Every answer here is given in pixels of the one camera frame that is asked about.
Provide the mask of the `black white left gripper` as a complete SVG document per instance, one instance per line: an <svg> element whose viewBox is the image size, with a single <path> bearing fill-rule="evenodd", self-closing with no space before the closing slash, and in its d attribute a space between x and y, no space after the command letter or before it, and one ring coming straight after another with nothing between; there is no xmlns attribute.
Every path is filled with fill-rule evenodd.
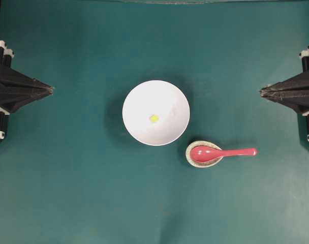
<svg viewBox="0 0 309 244"><path fill-rule="evenodd" d="M13 57L13 50L0 41L0 83L40 89L0 89L0 139L6 137L10 113L53 94L52 86L11 69Z"/></svg>

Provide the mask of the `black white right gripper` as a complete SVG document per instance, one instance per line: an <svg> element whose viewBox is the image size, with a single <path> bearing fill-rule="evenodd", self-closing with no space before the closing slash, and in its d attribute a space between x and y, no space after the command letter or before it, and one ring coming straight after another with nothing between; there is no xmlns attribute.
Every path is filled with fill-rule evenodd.
<svg viewBox="0 0 309 244"><path fill-rule="evenodd" d="M309 141L309 45L300 52L303 72L285 81L269 85L260 90L261 97L279 103L302 114L306 120L307 140Z"/></svg>

